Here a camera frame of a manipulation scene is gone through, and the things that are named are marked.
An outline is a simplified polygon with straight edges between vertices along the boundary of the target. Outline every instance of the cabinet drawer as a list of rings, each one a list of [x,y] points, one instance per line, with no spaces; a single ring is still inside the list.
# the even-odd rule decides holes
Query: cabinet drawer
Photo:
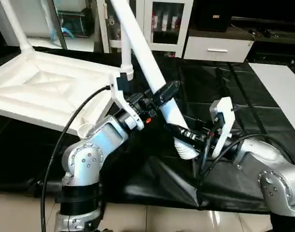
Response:
[[[184,59],[244,62],[252,45],[253,41],[248,40],[190,36]]]

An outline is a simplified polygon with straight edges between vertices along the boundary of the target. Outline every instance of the white mounting bracket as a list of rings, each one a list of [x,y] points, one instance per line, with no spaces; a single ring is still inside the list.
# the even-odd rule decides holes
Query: white mounting bracket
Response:
[[[219,137],[218,143],[213,151],[212,158],[215,159],[219,156],[221,150],[224,147],[227,137],[231,137],[231,129],[235,121],[235,114],[233,111],[233,105],[230,97],[221,98],[216,100],[210,106],[210,113],[212,120],[215,119],[218,113],[222,113],[224,116],[225,124],[221,128],[221,135]]]
[[[140,131],[144,128],[144,123],[139,115],[129,106],[128,102],[126,102],[123,91],[118,89],[117,78],[119,77],[120,75],[110,75],[112,99],[120,109],[124,109],[130,115],[130,117],[125,120],[129,128],[132,130],[137,127]]]

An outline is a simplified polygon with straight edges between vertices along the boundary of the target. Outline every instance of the black cable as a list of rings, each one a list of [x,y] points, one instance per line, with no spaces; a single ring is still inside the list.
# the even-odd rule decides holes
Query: black cable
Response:
[[[210,133],[206,139],[206,143],[205,143],[204,151],[203,151],[203,156],[202,156],[201,168],[199,169],[199,176],[203,174],[206,159],[207,159],[208,153],[210,151],[211,139],[213,137],[213,134],[217,131],[218,128],[220,128],[220,124],[217,122],[214,124],[214,126],[210,130]]]
[[[46,194],[46,186],[47,186],[47,180],[48,180],[48,176],[50,173],[50,169],[51,166],[53,164],[54,158],[56,156],[56,154],[58,153],[58,149],[59,146],[61,144],[61,141],[63,140],[64,136],[66,135],[67,130],[69,129],[71,123],[74,121],[74,119],[77,117],[77,115],[79,114],[79,112],[83,109],[83,107],[91,100],[93,99],[97,94],[101,93],[104,90],[110,90],[110,86],[105,86],[102,87],[101,89],[97,90],[96,92],[94,92],[92,95],[90,95],[74,112],[74,114],[72,115],[72,117],[70,118],[70,120],[68,121],[68,123],[66,124],[64,130],[62,131],[56,146],[54,147],[50,162],[47,166],[46,169],[46,173],[45,173],[45,177],[43,180],[43,185],[42,185],[42,193],[41,193],[41,201],[40,201],[40,214],[41,214],[41,231],[42,232],[46,232],[46,226],[45,226],[45,194]]]
[[[245,136],[240,137],[236,141],[232,142],[223,152],[211,163],[211,165],[206,169],[205,173],[202,175],[202,178],[200,180],[201,183],[203,183],[204,179],[207,177],[207,175],[211,172],[211,170],[215,167],[215,165],[219,162],[219,160],[231,149],[233,148],[236,144],[242,142],[245,139],[253,138],[253,137],[262,137],[269,139],[272,141],[274,144],[278,146],[281,150],[285,152],[287,155],[287,158],[291,161],[292,164],[295,165],[295,160],[293,157],[290,155],[289,151],[275,138],[271,137],[270,135],[267,134],[248,134]]]

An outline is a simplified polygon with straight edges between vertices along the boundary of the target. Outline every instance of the tiled floor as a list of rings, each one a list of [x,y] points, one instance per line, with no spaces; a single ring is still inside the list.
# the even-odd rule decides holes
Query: tiled floor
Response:
[[[47,231],[53,232],[59,205],[46,202]],[[157,206],[108,204],[100,229],[114,232],[265,232],[269,216]],[[0,232],[40,232],[39,199],[0,194]]]

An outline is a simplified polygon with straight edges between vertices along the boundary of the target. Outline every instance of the black plastic sheet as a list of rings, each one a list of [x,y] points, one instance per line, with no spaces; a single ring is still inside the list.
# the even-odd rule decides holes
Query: black plastic sheet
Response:
[[[113,66],[120,66],[121,61],[120,55],[37,49]],[[260,133],[262,128],[258,127],[258,123],[261,123],[263,130],[285,144],[295,158],[295,130],[247,63],[231,64],[245,96],[226,63],[155,58],[167,81],[182,82],[176,100],[184,115],[210,120],[210,104],[221,97],[230,96],[237,116],[233,133]],[[135,57],[132,60],[134,90],[145,91],[148,85],[143,73]],[[253,106],[252,110],[245,97]],[[117,107],[113,106],[110,113],[116,110]],[[164,131],[163,125],[164,120],[160,115],[142,131],[131,133],[129,141],[108,156],[101,170],[103,200],[199,210],[268,213],[259,186],[228,162],[216,165],[198,189],[193,161],[179,158],[173,138]],[[0,190],[37,195],[59,135],[58,131],[0,116]],[[68,135],[60,154],[77,140],[77,137]],[[48,185],[50,194],[59,190],[63,174],[60,159],[56,159]]]

